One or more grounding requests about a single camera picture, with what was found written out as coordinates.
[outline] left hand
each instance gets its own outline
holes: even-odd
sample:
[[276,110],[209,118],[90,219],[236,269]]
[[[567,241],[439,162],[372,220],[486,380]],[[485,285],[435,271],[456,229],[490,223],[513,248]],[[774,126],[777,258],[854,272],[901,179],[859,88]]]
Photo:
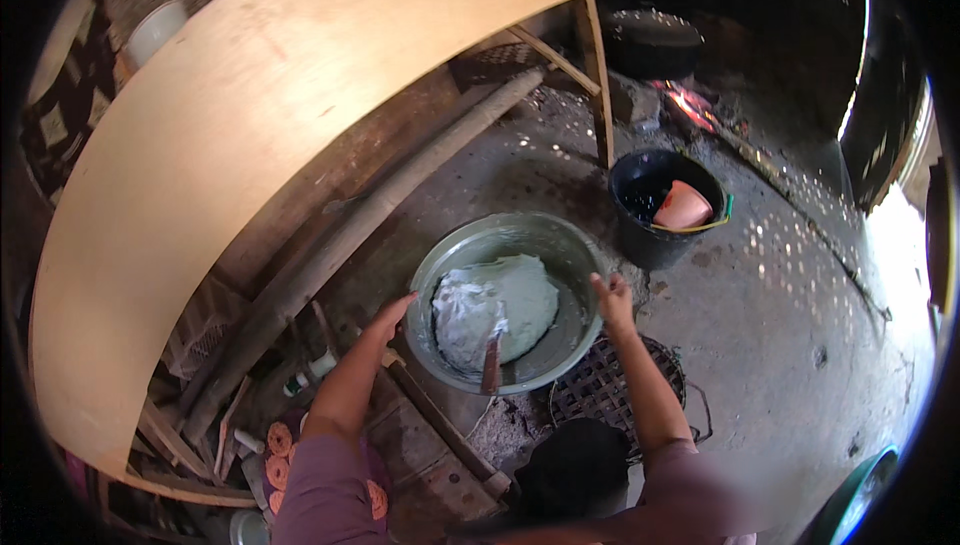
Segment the left hand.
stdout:
[[407,312],[407,308],[410,307],[410,304],[413,303],[416,298],[417,292],[413,291],[400,299],[385,303],[383,307],[380,308],[380,311],[376,313],[377,315],[373,317],[373,320],[369,323],[369,327],[382,330],[387,340],[392,339],[397,334],[397,324],[401,322],[403,315]]

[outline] metal bowl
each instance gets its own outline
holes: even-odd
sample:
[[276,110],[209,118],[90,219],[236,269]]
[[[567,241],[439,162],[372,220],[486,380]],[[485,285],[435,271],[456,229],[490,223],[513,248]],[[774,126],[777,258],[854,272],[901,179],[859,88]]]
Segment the metal bowl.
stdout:
[[437,349],[433,294],[441,277],[472,263],[495,262],[525,253],[546,266],[559,290],[557,318],[540,341],[522,357],[501,366],[497,395],[511,395],[551,383],[584,356],[600,332],[602,320],[590,274],[605,274],[596,245],[580,229],[553,215],[495,214],[459,228],[423,258],[411,289],[419,296],[407,310],[404,331],[414,357],[440,381],[468,393],[480,393],[480,373],[465,373]]

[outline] black cooking pot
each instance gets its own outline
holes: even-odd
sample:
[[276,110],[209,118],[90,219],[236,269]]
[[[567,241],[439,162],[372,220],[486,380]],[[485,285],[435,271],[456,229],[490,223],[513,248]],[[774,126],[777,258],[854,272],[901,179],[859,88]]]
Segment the black cooking pot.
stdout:
[[693,73],[704,38],[677,16],[616,11],[601,18],[606,63],[634,80],[679,80]]

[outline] black bucket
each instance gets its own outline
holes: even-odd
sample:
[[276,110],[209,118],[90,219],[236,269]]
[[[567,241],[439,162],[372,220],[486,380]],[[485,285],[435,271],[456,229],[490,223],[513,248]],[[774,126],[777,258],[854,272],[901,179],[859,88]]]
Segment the black bucket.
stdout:
[[[624,205],[624,195],[634,181],[649,181],[653,189],[669,189],[674,180],[686,182],[699,191],[713,207],[713,217],[705,228],[694,232],[671,232],[654,228],[631,214]],[[710,225],[728,217],[727,195],[716,178],[703,166],[674,151],[647,149],[626,155],[609,173],[609,196],[620,220],[620,246],[633,264],[644,269],[670,267],[690,249],[693,242],[710,229]]]

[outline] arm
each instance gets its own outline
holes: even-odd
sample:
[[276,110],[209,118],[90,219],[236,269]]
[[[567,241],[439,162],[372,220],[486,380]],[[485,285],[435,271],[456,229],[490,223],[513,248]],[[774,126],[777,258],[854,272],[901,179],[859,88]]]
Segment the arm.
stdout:
[[381,308],[353,347],[326,375],[303,424],[301,440],[332,433],[356,446],[383,351],[416,297],[412,292]]
[[637,334],[630,286],[619,274],[609,277],[609,286],[599,274],[591,274],[590,283],[600,299],[606,333],[627,377],[640,452],[649,455],[679,440],[689,441],[692,447],[693,435],[684,409]]

